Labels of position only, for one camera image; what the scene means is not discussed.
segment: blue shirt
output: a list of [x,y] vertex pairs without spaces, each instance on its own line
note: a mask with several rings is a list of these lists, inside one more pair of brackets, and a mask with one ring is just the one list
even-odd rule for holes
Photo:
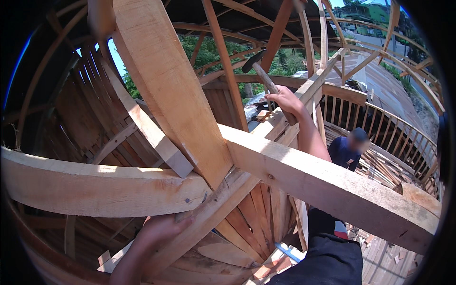
[[355,171],[361,155],[358,151],[349,150],[347,144],[347,137],[340,136],[336,138],[328,148],[329,156],[334,164]]

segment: forearm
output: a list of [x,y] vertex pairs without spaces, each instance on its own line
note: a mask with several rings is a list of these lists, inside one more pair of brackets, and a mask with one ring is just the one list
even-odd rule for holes
[[136,239],[111,274],[109,285],[138,285],[144,264],[157,242]]
[[295,116],[299,122],[299,150],[332,162],[326,145],[323,143],[320,133],[314,125],[312,117],[307,109],[302,106]]

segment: dark cap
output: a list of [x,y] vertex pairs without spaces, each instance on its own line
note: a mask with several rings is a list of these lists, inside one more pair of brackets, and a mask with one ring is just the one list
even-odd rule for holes
[[353,136],[353,138],[359,142],[365,142],[369,139],[368,134],[361,129],[360,127],[357,127],[356,129],[352,130],[350,134]]

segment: person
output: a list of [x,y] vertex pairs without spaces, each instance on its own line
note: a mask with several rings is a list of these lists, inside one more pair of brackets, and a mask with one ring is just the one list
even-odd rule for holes
[[[302,102],[285,86],[276,85],[279,94],[267,94],[282,110],[292,113],[299,122],[299,147],[313,156],[332,162],[326,145]],[[193,223],[187,218],[175,223],[173,215],[148,218],[128,252],[115,267],[110,285],[140,284],[140,275],[147,258],[158,243],[178,235]],[[310,207],[308,213],[308,251],[297,265],[274,276],[270,285],[359,284],[363,271],[363,256],[358,242],[348,240],[345,223]]]
[[357,127],[348,136],[340,136],[332,141],[328,148],[329,156],[334,164],[355,171],[367,141],[368,134]]

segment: wooden hammer handle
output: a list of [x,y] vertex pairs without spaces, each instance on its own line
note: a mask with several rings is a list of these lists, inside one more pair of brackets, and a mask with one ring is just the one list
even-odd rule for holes
[[[263,68],[261,68],[261,66],[256,62],[253,63],[252,67],[263,81],[263,84],[266,85],[266,88],[269,90],[269,93],[279,94],[277,87],[272,82],[271,78],[269,78],[268,74],[266,74],[266,72],[263,70]],[[288,113],[284,110],[282,110],[282,112],[284,113],[286,120],[291,126],[294,126],[298,122],[298,120],[292,113]]]

